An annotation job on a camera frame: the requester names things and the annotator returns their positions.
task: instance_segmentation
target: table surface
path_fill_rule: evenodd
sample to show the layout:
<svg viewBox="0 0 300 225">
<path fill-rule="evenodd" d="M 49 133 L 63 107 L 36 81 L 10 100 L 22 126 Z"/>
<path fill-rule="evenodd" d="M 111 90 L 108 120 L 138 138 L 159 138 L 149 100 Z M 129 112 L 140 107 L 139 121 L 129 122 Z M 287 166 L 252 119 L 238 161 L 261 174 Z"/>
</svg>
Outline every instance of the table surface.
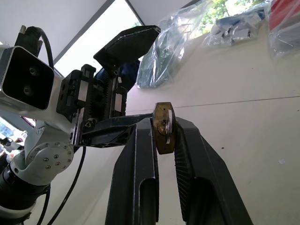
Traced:
<svg viewBox="0 0 300 225">
<path fill-rule="evenodd" d="M 298 225 L 300 220 L 300 63 L 270 58 L 266 27 L 257 40 L 225 49 L 198 47 L 174 83 L 133 88 L 127 114 L 150 113 L 171 101 L 176 116 L 194 122 L 226 162 L 255 225 Z M 104 224 L 113 166 L 122 148 L 89 148 L 79 181 L 54 224 Z M 49 221 L 73 181 L 81 150 L 52 183 Z M 158 156 L 158 225 L 184 225 L 174 156 Z M 36 224 L 43 197 L 26 224 Z"/>
</svg>

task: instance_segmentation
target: plastic bag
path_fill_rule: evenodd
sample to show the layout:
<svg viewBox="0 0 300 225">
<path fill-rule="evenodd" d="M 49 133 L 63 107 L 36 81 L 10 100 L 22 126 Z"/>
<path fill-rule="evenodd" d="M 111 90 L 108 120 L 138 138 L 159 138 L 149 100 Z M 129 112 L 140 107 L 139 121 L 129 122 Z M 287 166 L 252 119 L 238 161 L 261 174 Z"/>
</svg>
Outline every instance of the plastic bag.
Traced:
<svg viewBox="0 0 300 225">
<path fill-rule="evenodd" d="M 158 23 L 161 33 L 140 64 L 138 87 L 155 88 L 172 81 L 185 54 L 185 46 L 197 37 L 197 27 L 211 3 L 211 0 L 200 1 Z"/>
<path fill-rule="evenodd" d="M 202 45 L 232 46 L 237 42 L 256 38 L 265 19 L 266 6 L 267 2 L 263 2 L 239 15 L 217 20 Z"/>
<path fill-rule="evenodd" d="M 300 0 L 273 0 L 268 8 L 271 55 L 280 58 L 300 49 Z"/>
</svg>

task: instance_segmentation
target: tree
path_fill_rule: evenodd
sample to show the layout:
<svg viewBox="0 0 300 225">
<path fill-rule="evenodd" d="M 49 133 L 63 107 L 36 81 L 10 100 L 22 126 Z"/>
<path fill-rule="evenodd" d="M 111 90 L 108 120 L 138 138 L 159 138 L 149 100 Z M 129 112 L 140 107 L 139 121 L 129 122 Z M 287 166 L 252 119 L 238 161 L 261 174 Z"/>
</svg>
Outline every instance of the tree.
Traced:
<svg viewBox="0 0 300 225">
<path fill-rule="evenodd" d="M 235 2 L 235 6 L 254 6 L 257 5 L 264 0 L 237 0 Z M 216 20 L 231 16 L 228 12 L 226 2 L 227 0 L 213 0 L 214 5 L 207 11 L 207 13 L 204 15 L 201 24 L 199 26 L 199 31 L 202 34 L 210 32 L 213 24 L 216 22 Z"/>
</svg>

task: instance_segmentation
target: red object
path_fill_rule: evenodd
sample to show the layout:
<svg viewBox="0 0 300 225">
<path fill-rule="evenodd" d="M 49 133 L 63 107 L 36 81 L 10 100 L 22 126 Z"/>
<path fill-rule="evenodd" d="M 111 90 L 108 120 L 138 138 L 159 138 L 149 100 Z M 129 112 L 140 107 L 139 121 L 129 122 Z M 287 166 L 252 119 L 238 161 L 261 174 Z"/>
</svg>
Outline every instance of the red object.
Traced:
<svg viewBox="0 0 300 225">
<path fill-rule="evenodd" d="M 300 0 L 273 0 L 269 17 L 270 31 L 299 12 Z"/>
</svg>

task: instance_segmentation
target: black cable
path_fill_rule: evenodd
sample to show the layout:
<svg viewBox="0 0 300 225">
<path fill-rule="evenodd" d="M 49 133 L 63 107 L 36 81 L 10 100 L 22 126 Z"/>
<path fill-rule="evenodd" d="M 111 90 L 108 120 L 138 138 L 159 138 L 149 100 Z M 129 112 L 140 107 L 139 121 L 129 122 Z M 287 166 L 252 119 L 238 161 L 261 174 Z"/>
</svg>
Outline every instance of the black cable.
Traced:
<svg viewBox="0 0 300 225">
<path fill-rule="evenodd" d="M 62 201 L 60 207 L 58 208 L 58 210 L 56 211 L 56 213 L 54 214 L 54 216 L 52 217 L 52 219 L 49 221 L 49 223 L 47 225 L 51 225 L 55 219 L 57 218 L 57 216 L 59 215 L 60 211 L 62 210 L 62 208 L 64 207 L 64 205 L 66 204 L 68 198 L 70 197 L 76 183 L 77 183 L 77 180 L 78 180 L 78 177 L 79 177 L 79 174 L 80 174 L 80 171 L 83 167 L 83 162 L 84 162 L 84 157 L 85 157 L 85 153 L 86 153 L 86 147 L 84 146 L 83 147 L 83 150 L 82 150 L 82 156 L 81 156 L 81 160 L 80 160 L 80 163 L 79 163 L 79 166 L 78 166 L 78 170 L 77 170 L 77 173 L 75 175 L 75 178 L 74 178 L 74 181 L 69 189 L 69 191 L 67 192 L 67 195 L 66 197 L 64 198 L 64 200 Z"/>
<path fill-rule="evenodd" d="M 49 203 L 49 199 L 50 199 L 50 191 L 51 191 L 51 186 L 49 185 L 48 192 L 46 194 L 46 198 L 45 198 L 45 202 L 44 202 L 44 207 L 43 207 L 43 210 L 42 210 L 42 214 L 39 217 L 37 225 L 41 225 L 42 222 L 43 222 L 43 219 L 45 217 L 45 214 L 46 214 L 46 211 L 47 211 L 47 207 L 48 207 L 48 203 Z"/>
<path fill-rule="evenodd" d="M 40 32 L 40 34 L 42 36 L 42 39 L 44 41 L 45 48 L 46 48 L 46 51 L 47 51 L 49 66 L 54 70 L 53 56 L 52 56 L 52 51 L 51 51 L 51 46 L 50 46 L 49 39 L 48 39 L 47 35 L 45 34 L 45 32 L 43 31 L 43 29 L 41 29 L 39 27 L 36 27 L 36 28 Z"/>
</svg>

